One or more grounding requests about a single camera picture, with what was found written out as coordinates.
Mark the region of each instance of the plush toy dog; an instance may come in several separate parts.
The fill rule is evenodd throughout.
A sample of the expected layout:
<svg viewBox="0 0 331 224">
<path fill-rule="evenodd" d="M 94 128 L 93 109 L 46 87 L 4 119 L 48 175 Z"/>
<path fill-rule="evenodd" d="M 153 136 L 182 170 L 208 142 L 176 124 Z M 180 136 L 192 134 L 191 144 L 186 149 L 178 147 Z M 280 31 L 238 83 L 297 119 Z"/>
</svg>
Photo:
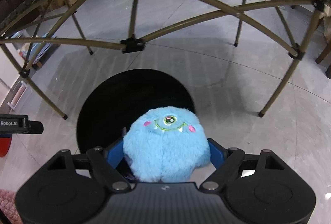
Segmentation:
<svg viewBox="0 0 331 224">
<path fill-rule="evenodd" d="M 161 107 L 138 118 L 123 138 L 133 174 L 143 182 L 184 182 L 210 162 L 198 118 L 189 110 Z"/>
</svg>

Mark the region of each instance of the pink cheek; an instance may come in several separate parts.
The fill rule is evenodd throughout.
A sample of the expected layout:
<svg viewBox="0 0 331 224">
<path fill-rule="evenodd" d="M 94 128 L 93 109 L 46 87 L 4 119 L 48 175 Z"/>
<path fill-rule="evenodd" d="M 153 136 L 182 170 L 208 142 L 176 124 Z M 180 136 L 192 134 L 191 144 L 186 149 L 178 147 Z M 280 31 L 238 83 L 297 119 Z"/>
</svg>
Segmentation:
<svg viewBox="0 0 331 224">
<path fill-rule="evenodd" d="M 146 127 L 146 126 L 150 125 L 151 123 L 152 123 L 151 121 L 146 121 L 146 122 L 144 123 L 144 126 Z"/>
<path fill-rule="evenodd" d="M 195 133 L 195 128 L 192 125 L 189 125 L 188 129 L 189 129 L 190 132 Z"/>
</svg>

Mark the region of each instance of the one-eyed plush monster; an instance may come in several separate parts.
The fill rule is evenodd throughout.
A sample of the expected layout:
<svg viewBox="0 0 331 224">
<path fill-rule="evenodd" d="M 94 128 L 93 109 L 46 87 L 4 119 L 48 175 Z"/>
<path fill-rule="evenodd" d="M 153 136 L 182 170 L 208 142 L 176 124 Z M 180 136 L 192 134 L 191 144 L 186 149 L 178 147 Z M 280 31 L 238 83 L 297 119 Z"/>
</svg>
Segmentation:
<svg viewBox="0 0 331 224">
<path fill-rule="evenodd" d="M 184 182 L 210 162 L 210 149 L 195 114 L 176 107 L 149 110 L 123 138 L 130 168 L 143 182 Z"/>
</svg>

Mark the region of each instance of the green eye outline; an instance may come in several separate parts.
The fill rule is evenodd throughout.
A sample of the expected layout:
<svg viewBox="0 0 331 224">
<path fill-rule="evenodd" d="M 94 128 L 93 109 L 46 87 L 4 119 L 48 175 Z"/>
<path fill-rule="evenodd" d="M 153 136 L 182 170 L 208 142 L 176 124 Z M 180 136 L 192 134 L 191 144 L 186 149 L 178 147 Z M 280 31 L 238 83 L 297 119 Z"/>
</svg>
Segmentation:
<svg viewBox="0 0 331 224">
<path fill-rule="evenodd" d="M 177 121 L 177 118 L 175 116 L 166 116 L 164 119 L 163 119 L 163 123 L 166 125 L 166 126 L 171 126 L 172 124 L 174 124 L 175 122 Z"/>
</svg>

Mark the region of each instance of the pink fluffy carpet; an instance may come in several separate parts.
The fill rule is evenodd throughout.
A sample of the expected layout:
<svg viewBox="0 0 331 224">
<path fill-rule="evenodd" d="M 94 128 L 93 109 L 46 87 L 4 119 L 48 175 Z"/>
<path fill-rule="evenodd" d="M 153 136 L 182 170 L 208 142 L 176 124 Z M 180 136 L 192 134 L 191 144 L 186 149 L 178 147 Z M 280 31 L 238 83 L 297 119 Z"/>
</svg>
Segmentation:
<svg viewBox="0 0 331 224">
<path fill-rule="evenodd" d="M 0 209 L 12 224 L 22 224 L 15 207 L 15 192 L 0 189 Z"/>
</svg>

